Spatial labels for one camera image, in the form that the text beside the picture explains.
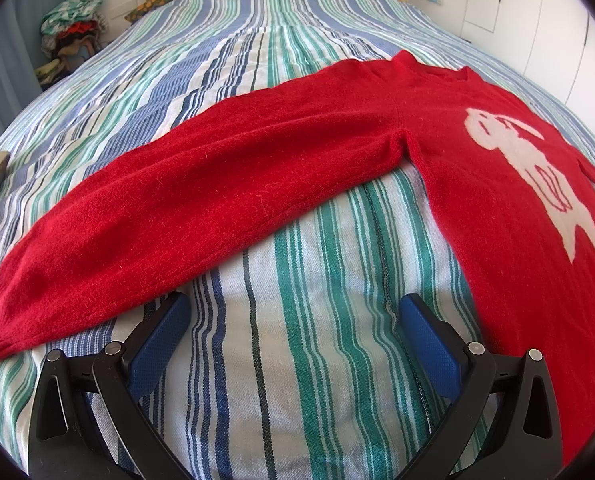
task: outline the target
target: clothing pile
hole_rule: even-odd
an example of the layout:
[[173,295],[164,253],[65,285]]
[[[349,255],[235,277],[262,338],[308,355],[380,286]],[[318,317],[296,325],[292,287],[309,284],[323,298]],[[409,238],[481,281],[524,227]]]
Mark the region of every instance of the clothing pile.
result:
[[101,50],[100,35],[108,30],[106,18],[98,11],[103,1],[64,0],[44,16],[42,52],[52,62],[36,70],[42,90],[70,75]]

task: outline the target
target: metal bolt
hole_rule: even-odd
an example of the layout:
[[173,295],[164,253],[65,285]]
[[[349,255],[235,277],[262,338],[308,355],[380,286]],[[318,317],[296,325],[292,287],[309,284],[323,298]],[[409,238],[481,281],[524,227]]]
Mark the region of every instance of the metal bolt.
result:
[[115,355],[122,349],[122,343],[119,341],[111,341],[106,346],[104,346],[104,352],[106,355]]
[[478,343],[477,341],[473,341],[472,343],[468,344],[468,351],[474,355],[482,355],[484,353],[484,345],[482,343]]
[[51,350],[48,354],[46,354],[46,360],[49,362],[54,363],[62,356],[62,352],[57,348]]
[[529,350],[529,357],[533,361],[541,361],[543,358],[542,352],[540,352],[537,348],[532,348]]

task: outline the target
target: blue curtain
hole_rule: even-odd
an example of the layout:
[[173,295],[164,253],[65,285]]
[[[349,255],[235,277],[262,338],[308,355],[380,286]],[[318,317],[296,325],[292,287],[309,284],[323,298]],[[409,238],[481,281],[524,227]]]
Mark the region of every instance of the blue curtain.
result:
[[62,0],[6,0],[0,7],[0,135],[41,93],[34,68],[49,61],[40,49],[42,17]]

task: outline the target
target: red cloth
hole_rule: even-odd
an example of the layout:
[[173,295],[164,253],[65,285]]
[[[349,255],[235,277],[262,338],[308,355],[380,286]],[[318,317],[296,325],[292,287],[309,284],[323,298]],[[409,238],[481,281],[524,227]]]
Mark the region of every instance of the red cloth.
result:
[[595,428],[595,169],[515,96],[407,52],[227,99],[84,180],[2,263],[0,359],[173,290],[406,153],[487,344],[545,354],[570,460]]
[[92,32],[97,28],[97,22],[95,20],[90,22],[75,22],[66,30],[60,32],[57,37],[58,39],[65,38],[69,34],[84,34],[89,30]]

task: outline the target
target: bed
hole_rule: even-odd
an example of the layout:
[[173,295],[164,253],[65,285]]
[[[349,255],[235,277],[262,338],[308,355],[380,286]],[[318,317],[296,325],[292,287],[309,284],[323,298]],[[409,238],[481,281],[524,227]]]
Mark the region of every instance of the bed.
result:
[[[0,139],[0,264],[31,225],[117,156],[229,96],[337,60],[469,65],[518,95],[595,164],[595,138],[538,86],[400,0],[172,0],[153,9],[27,107]],[[418,292],[465,340],[473,302],[406,160],[232,257],[180,290],[186,332],[140,403],[196,478],[394,478],[443,403],[393,336],[395,306]],[[124,340],[161,299],[0,362],[0,441],[24,468],[46,351],[74,356]],[[130,460],[91,405],[120,465]],[[461,459],[472,462],[482,420]]]

